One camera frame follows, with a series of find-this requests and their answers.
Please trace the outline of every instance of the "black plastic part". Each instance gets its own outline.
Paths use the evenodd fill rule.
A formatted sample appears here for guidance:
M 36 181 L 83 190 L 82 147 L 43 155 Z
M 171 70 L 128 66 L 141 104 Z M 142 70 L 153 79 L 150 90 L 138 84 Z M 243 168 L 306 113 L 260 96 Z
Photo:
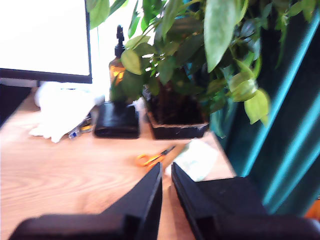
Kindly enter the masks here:
M 194 182 L 176 163 L 171 176 L 197 240 L 320 240 L 320 223 L 268 215 L 246 177 Z
M 9 240 L 156 240 L 162 207 L 162 165 L 100 214 L 43 215 L 24 220 Z
M 149 112 L 146 116 L 150 122 L 150 126 L 155 139 L 193 139 L 202 138 L 209 128 L 209 123 L 200 123 L 193 125 L 159 125 L 150 119 Z
M 31 92 L 31 87 L 0 84 L 0 127 Z
M 95 136 L 113 139 L 137 139 L 140 135 L 139 112 L 134 105 L 108 101 L 99 108 Z
M 121 25 L 118 25 L 116 28 L 116 38 L 118 39 L 118 44 L 114 47 L 114 54 L 117 58 L 121 57 L 121 54 L 126 50 L 123 41 L 124 37 L 124 29 Z

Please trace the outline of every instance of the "white cloth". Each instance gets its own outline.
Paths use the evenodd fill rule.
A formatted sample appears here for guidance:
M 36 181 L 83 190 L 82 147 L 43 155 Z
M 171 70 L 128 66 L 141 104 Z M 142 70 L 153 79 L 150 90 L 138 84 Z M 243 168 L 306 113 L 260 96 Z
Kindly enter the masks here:
M 90 89 L 77 85 L 48 82 L 37 90 L 34 101 L 41 108 L 41 123 L 29 134 L 58 143 L 86 118 L 96 103 L 104 102 L 104 96 L 97 100 Z
M 197 182 L 202 181 L 210 173 L 217 157 L 216 149 L 195 138 L 185 146 L 174 162 Z M 171 166 L 172 164 L 165 169 L 165 174 L 168 176 L 171 176 Z

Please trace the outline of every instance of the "computer monitor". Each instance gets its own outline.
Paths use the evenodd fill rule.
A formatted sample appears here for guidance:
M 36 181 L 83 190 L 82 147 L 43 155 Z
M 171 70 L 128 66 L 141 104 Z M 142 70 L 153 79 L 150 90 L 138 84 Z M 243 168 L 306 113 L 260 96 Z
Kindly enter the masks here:
M 92 83 L 85 0 L 0 1 L 0 80 Z

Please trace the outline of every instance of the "wooden desk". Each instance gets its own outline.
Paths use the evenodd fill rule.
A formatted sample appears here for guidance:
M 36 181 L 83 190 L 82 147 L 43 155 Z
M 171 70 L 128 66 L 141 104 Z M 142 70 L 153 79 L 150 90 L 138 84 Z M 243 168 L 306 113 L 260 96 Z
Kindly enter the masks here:
M 31 94 L 4 124 L 1 137 L 1 239 L 8 239 L 22 220 L 49 213 L 100 213 L 127 193 L 144 175 L 133 159 L 154 154 L 173 143 L 188 140 L 153 140 L 140 107 L 139 139 L 100 139 L 86 133 L 59 143 L 29 135 L 39 123 L 39 108 Z M 235 176 L 216 137 L 203 141 L 219 150 L 207 177 Z M 163 177 L 160 240 L 195 239 L 177 198 L 171 178 Z

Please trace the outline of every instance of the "curtain fold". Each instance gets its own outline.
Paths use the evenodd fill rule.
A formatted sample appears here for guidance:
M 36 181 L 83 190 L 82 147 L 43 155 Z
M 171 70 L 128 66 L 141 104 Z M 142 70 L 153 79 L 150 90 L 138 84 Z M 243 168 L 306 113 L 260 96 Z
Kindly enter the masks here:
M 261 33 L 257 81 L 270 95 L 268 126 L 250 125 L 238 104 L 229 134 L 221 141 L 236 173 L 257 185 L 270 213 L 302 215 L 320 194 L 319 21 L 319 13 L 310 24 L 302 14 L 290 19 L 278 68 L 279 36 L 271 30 Z

